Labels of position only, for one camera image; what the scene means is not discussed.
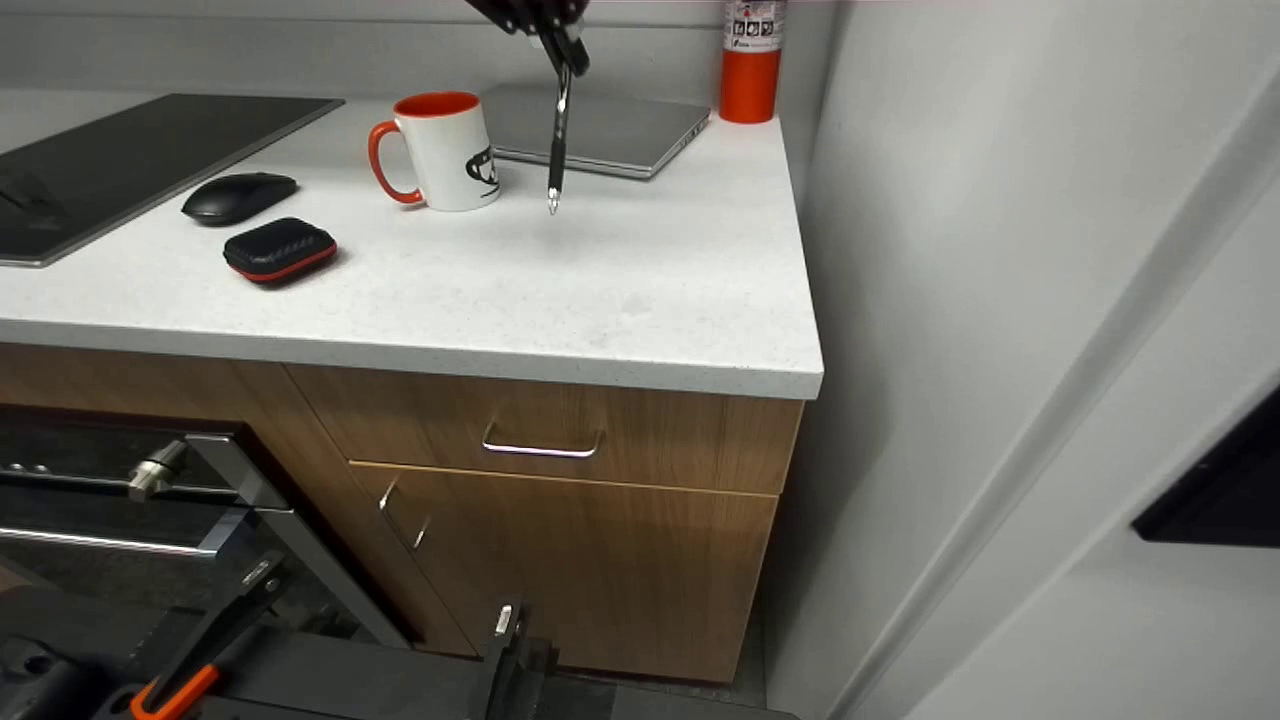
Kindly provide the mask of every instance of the mug handle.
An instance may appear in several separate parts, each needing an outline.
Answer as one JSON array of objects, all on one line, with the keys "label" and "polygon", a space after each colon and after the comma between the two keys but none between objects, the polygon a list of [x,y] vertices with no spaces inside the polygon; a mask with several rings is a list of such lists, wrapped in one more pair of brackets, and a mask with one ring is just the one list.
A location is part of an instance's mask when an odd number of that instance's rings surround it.
[{"label": "mug handle", "polygon": [[379,185],[397,205],[426,205],[421,188],[401,190],[401,188],[388,178],[379,143],[385,143],[390,133],[401,133],[397,119],[379,119],[379,125],[369,126],[369,167],[370,167],[375,185]]}]

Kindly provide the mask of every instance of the cabinet drawer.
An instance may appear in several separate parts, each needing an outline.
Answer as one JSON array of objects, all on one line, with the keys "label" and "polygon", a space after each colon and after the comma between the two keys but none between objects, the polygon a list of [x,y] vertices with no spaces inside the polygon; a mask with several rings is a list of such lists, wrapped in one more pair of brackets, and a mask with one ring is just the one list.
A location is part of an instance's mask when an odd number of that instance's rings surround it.
[{"label": "cabinet drawer", "polygon": [[485,649],[507,599],[571,669],[730,680],[776,498],[352,466],[385,530]]},{"label": "cabinet drawer", "polygon": [[680,484],[782,486],[800,403],[512,378],[292,366],[348,460]]}]

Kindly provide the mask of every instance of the cabinet door handle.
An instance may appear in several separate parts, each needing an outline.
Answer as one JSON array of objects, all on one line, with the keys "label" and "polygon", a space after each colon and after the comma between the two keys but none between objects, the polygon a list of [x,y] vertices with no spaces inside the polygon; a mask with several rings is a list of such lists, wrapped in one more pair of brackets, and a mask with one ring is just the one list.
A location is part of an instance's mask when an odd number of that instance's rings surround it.
[{"label": "cabinet door handle", "polygon": [[423,522],[413,530],[413,539],[403,539],[390,498],[397,498],[401,476],[385,486],[385,495],[375,498],[375,516],[390,527],[390,537],[408,546],[421,551],[432,537],[432,516],[423,516]]},{"label": "cabinet door handle", "polygon": [[498,429],[497,419],[488,419],[485,434],[481,434],[481,447],[488,457],[540,457],[540,460],[593,460],[605,445],[605,432],[597,432],[593,445],[585,447],[554,447],[554,445],[515,445],[515,440],[498,440]]}]

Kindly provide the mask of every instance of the black mouse pad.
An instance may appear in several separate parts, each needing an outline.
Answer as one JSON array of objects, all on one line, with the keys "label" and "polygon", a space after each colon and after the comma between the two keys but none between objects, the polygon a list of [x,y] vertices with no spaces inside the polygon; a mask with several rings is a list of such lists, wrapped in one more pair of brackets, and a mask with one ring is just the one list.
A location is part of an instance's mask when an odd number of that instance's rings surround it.
[{"label": "black mouse pad", "polygon": [[0,265],[51,265],[338,100],[160,96],[0,155]]}]

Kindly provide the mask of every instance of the white wall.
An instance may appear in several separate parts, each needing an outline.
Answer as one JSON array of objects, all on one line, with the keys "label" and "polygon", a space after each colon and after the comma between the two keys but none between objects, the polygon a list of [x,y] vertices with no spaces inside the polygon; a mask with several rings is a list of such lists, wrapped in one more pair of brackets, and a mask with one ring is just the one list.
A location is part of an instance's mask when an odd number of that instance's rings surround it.
[{"label": "white wall", "polygon": [[838,20],[803,207],[829,385],[766,583],[781,707],[908,715],[1094,527],[1065,522],[1046,564],[1009,537],[1223,239],[1238,190],[1209,174],[1277,37],[1277,0]]},{"label": "white wall", "polygon": [[1035,522],[1074,522],[1074,546],[1043,568],[1043,583],[913,720],[1277,715],[1280,551],[1138,542],[1129,530],[1152,495],[1280,385],[1280,84],[1263,125],[1269,148],[1252,150],[1269,155],[1269,195],[1226,232],[987,556],[1043,542]]},{"label": "white wall", "polygon": [[[781,117],[796,188],[829,67],[832,0],[793,0]],[[581,87],[714,100],[720,0],[593,0]],[[526,40],[465,0],[0,0],[0,84],[408,96],[543,80]]]}]

